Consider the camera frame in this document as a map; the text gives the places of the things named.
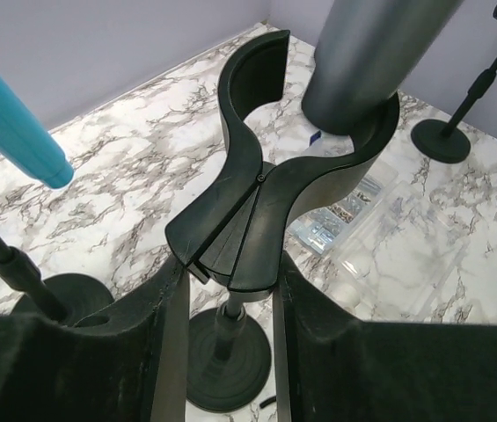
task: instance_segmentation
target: black round base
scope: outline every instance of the black round base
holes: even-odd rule
[[[444,138],[440,135],[446,126],[445,121],[423,120],[418,123],[411,133],[414,145],[425,156],[436,161],[456,164],[469,156],[471,143],[461,130],[455,128],[451,136]]]
[[[203,410],[225,413],[246,406],[262,391],[272,366],[272,351],[266,333],[247,316],[230,358],[217,359],[216,312],[201,312],[189,323],[187,399]]]
[[[82,318],[113,303],[113,296],[107,287],[84,274],[59,274],[43,282],[68,312],[60,322],[62,325],[71,327]],[[11,311],[12,314],[20,312],[43,315],[27,295],[23,295]]]

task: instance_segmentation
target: black stand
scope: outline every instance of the black stand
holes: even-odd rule
[[[246,406],[267,382],[272,352],[266,333],[230,296],[189,324],[187,399],[206,411]]]
[[[424,120],[418,123],[411,133],[416,148],[424,155],[442,163],[455,164],[464,161],[471,152],[471,144],[467,136],[457,128],[457,124],[477,100],[485,95],[496,78],[496,72],[497,57],[491,67],[479,75],[447,124],[440,120]]]
[[[82,274],[61,274],[41,280],[39,268],[27,254],[8,246],[0,237],[0,278],[25,295],[12,312],[37,312],[63,325],[113,303],[101,282]]]

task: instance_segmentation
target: marble surface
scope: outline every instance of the marble surface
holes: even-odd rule
[[[87,273],[117,298],[153,274],[168,254],[164,226],[215,178],[224,160],[216,83],[227,57],[250,38],[271,31],[256,25],[134,91],[54,131],[76,169],[65,189],[51,191],[0,159],[0,234],[26,251],[45,277]],[[313,130],[300,113],[312,72],[312,47],[291,39],[285,95],[247,122],[264,157],[280,163],[303,151]],[[466,162],[446,165],[411,144],[420,120],[448,116],[401,95],[398,132],[381,159],[452,221],[466,250],[429,310],[432,322],[497,324],[497,140],[462,126],[472,142]],[[292,238],[287,248],[303,273],[334,300],[328,281],[336,268]],[[0,281],[0,313],[19,295]],[[193,283],[192,313],[224,298],[215,283]],[[271,302],[248,310],[271,336]],[[275,406],[258,403],[274,394],[274,374],[258,399],[230,415],[210,415],[188,405],[186,420],[275,421]]]

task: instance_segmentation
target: curved black bracket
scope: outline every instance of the curved black bracket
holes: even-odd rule
[[[174,255],[206,280],[214,272],[201,264],[208,261],[204,254],[223,231],[229,235],[235,216],[237,221],[247,220],[242,232],[230,239],[228,252],[232,271],[227,288],[240,294],[243,302],[262,300],[273,291],[286,226],[299,215],[348,195],[398,124],[395,94],[353,127],[353,154],[300,156],[264,175],[259,141],[243,119],[258,106],[281,99],[288,51],[289,32],[279,31],[251,40],[227,61],[218,84],[227,147],[224,167],[216,181],[166,226]],[[217,242],[221,250],[226,247],[222,238]]]
[[[258,138],[243,122],[283,96],[289,31],[244,44],[225,64],[217,88],[227,157],[215,182],[165,229],[172,253],[186,267],[198,259],[256,188],[262,172]]]

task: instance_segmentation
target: lavender wall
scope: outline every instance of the lavender wall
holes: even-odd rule
[[[51,128],[268,12],[269,0],[0,0],[0,74]]]

